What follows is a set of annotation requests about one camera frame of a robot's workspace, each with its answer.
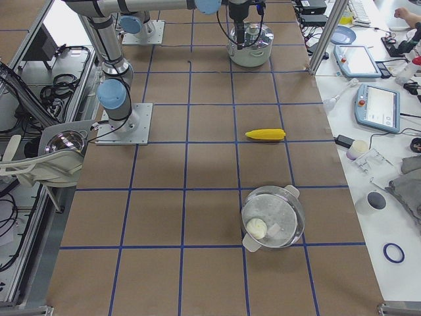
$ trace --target person's arm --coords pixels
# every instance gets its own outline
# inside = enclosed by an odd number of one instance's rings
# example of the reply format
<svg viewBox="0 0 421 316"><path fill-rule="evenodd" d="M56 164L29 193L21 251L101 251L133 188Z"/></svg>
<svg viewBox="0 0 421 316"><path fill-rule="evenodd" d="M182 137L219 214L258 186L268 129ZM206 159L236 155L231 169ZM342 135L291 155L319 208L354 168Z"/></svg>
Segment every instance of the person's arm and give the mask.
<svg viewBox="0 0 421 316"><path fill-rule="evenodd" d="M403 18L411 28L415 28L417 22L421 22L421 16L409 12L407 8L398 8L395 10L395 18Z"/></svg>

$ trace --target blue ring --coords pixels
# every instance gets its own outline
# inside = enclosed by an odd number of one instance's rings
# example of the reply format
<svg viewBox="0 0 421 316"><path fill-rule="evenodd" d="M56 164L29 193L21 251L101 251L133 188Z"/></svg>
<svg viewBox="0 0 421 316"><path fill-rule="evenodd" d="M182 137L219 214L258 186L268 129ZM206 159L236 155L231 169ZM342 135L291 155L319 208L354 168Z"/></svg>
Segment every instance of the blue ring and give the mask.
<svg viewBox="0 0 421 316"><path fill-rule="evenodd" d="M401 252L401 258L399 260L393 260L390 258L390 256L387 254L387 249L389 246L395 246L400 252ZM403 249L399 247L397 244L394 244L393 242L390 242L383 247L383 254L387 260L389 260L392 263L401 263L405 260L405 253L403 252Z"/></svg>

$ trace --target blue joint cap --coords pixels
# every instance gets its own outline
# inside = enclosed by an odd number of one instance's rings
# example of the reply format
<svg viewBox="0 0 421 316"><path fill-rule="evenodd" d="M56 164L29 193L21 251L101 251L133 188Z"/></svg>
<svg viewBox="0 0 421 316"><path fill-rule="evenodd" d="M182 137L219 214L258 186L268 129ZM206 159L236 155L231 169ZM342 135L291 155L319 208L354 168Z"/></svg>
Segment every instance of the blue joint cap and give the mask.
<svg viewBox="0 0 421 316"><path fill-rule="evenodd" d="M108 79L99 85L97 96L104 108L115 110L121 107L126 100L127 91L120 81Z"/></svg>
<svg viewBox="0 0 421 316"><path fill-rule="evenodd" d="M123 15L120 19L120 25L127 33L136 34L142 29L142 22L136 16Z"/></svg>
<svg viewBox="0 0 421 316"><path fill-rule="evenodd" d="M216 13L221 6L221 2L222 0L195 0L196 7L204 14Z"/></svg>

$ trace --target keyboard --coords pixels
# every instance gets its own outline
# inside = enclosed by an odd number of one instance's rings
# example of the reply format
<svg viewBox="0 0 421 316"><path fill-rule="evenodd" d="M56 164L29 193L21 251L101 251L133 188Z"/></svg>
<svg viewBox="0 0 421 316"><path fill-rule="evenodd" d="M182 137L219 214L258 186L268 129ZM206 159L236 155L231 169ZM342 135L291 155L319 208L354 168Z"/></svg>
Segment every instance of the keyboard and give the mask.
<svg viewBox="0 0 421 316"><path fill-rule="evenodd" d="M359 26L368 27L371 24L370 18L368 17L364 6L362 5L362 0L349 0L348 7L351 13L353 14L353 24Z"/></svg>

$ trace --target beige chair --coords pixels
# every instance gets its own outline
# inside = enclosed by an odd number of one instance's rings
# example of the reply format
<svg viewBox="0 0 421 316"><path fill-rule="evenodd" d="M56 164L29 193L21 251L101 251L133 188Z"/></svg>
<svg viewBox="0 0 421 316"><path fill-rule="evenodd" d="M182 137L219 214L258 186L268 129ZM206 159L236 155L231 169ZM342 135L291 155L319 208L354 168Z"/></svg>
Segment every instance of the beige chair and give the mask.
<svg viewBox="0 0 421 316"><path fill-rule="evenodd" d="M34 158L12 161L20 143L20 135L12 136L3 160L0 176L16 176L23 186L32 187L36 182L44 185L57 211L62 211L52 188L75 186L84 157L73 149L61 149Z"/></svg>

